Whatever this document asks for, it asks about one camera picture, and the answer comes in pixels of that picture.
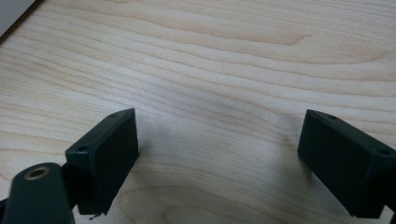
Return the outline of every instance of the light wood tabletop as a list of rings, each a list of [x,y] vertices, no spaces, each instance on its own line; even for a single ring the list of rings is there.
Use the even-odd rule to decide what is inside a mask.
[[[396,147],[396,2],[47,0],[0,43],[0,197],[135,108],[141,156],[77,223],[357,219],[298,159],[306,109]]]

